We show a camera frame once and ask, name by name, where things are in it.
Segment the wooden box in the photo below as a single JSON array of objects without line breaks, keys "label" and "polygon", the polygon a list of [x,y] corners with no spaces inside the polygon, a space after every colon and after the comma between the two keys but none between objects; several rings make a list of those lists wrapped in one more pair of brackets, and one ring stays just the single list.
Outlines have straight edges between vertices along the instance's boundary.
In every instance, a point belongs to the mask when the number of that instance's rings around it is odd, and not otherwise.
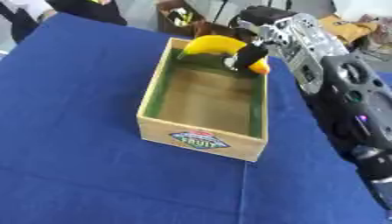
[{"label": "wooden box", "polygon": [[268,141],[267,76],[228,71],[221,57],[186,56],[171,38],[137,112],[142,139],[256,161]]}]

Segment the robotic hand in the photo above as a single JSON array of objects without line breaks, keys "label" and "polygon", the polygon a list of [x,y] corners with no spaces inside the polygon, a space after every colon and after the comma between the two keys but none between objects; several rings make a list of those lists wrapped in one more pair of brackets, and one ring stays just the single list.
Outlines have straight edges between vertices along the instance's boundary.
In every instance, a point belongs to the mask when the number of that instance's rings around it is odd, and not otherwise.
[{"label": "robotic hand", "polygon": [[392,210],[392,92],[359,55],[307,14],[249,7],[231,25],[270,46],[296,78],[308,108],[332,146],[374,198]]}]

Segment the person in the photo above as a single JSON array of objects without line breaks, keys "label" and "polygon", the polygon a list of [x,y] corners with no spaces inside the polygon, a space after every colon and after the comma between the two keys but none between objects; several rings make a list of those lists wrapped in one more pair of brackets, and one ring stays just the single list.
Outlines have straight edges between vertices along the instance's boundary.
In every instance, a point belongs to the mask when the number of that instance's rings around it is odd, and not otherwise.
[{"label": "person", "polygon": [[19,43],[57,11],[101,22],[126,25],[115,0],[0,0],[18,7],[15,14],[0,7],[0,13],[12,22],[11,35]]}]

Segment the fruit label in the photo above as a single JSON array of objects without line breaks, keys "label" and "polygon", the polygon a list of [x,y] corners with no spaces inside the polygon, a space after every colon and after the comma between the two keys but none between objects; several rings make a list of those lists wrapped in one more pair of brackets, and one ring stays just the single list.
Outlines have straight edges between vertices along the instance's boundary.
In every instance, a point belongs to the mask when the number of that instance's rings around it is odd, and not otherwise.
[{"label": "fruit label", "polygon": [[171,137],[197,149],[211,150],[217,148],[228,148],[230,145],[222,142],[213,134],[205,131],[189,131],[170,134]]}]

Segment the blue tablecloth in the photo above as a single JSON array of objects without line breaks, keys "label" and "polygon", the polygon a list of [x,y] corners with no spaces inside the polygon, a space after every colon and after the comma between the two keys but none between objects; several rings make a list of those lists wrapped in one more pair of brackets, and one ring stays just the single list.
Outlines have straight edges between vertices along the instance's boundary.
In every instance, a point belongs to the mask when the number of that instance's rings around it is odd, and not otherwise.
[{"label": "blue tablecloth", "polygon": [[257,163],[141,140],[168,38],[59,14],[1,61],[0,223],[381,223],[278,59]]}]

